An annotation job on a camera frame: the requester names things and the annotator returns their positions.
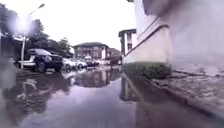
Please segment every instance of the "parked car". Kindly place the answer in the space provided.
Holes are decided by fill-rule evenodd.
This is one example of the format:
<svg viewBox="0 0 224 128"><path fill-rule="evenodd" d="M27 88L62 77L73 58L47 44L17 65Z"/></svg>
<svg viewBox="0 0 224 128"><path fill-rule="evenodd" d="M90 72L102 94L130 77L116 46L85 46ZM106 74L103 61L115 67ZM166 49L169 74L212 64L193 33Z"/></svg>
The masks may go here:
<svg viewBox="0 0 224 128"><path fill-rule="evenodd" d="M76 69L78 68L77 63L67 58L63 58L63 68L65 69Z"/></svg>
<svg viewBox="0 0 224 128"><path fill-rule="evenodd" d="M92 59L86 59L87 67L97 67L99 66L99 63L92 60Z"/></svg>
<svg viewBox="0 0 224 128"><path fill-rule="evenodd" d="M83 60L74 60L78 68L86 68L87 63Z"/></svg>
<svg viewBox="0 0 224 128"><path fill-rule="evenodd" d="M15 64L20 67L21 59L15 61ZM33 71L45 72L49 68L60 71L62 67L62 57L51 54L44 49L30 49L24 55L23 65L25 68L30 68Z"/></svg>

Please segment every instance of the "street lamp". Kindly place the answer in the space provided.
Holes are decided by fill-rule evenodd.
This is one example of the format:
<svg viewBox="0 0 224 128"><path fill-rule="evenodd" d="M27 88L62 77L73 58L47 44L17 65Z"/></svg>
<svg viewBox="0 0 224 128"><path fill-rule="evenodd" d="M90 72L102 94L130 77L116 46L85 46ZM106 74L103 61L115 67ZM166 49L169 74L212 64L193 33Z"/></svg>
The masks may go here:
<svg viewBox="0 0 224 128"><path fill-rule="evenodd" d="M35 11L37 11L40 8L43 8L45 6L45 4L41 4L38 8L36 8L35 10L33 10L31 13L29 13L28 17L30 17ZM22 49L21 49L21 69L23 69L23 65L24 65L24 50L25 50L25 43L26 43L26 34L24 33L23 36L23 44L22 44Z"/></svg>

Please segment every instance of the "flooded street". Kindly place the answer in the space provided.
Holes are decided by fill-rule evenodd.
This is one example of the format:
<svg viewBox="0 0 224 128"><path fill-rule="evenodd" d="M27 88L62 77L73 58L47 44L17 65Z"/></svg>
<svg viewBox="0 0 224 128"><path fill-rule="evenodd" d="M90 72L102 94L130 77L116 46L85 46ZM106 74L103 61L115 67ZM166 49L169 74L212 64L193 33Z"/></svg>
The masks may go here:
<svg viewBox="0 0 224 128"><path fill-rule="evenodd" d="M0 128L222 127L118 69L19 77L0 93Z"/></svg>

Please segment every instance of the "car wheel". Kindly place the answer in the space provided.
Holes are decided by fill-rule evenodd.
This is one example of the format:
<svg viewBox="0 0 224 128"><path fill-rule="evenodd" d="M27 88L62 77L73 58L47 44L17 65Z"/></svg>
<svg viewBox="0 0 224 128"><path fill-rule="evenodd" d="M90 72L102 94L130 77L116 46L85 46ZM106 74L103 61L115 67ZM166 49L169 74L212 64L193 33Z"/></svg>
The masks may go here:
<svg viewBox="0 0 224 128"><path fill-rule="evenodd" d="M37 71L41 73L44 73L46 71L46 66L44 62L37 63Z"/></svg>
<svg viewBox="0 0 224 128"><path fill-rule="evenodd" d="M70 69L71 66L70 66L69 64L66 64L66 65L65 65L65 68L66 68L66 69Z"/></svg>
<svg viewBox="0 0 224 128"><path fill-rule="evenodd" d="M82 64L79 64L79 65L78 65L78 68L83 68Z"/></svg>

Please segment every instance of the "overcast sky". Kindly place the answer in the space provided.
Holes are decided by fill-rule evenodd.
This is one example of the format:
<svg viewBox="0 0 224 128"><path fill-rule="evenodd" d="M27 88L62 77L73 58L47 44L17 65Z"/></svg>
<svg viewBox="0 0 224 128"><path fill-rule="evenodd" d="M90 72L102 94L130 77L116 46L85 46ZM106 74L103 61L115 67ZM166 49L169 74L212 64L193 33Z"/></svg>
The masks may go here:
<svg viewBox="0 0 224 128"><path fill-rule="evenodd" d="M40 19L50 38L67 37L72 45L99 41L120 49L118 32L135 28L133 3L127 0L1 0L19 15L33 14Z"/></svg>

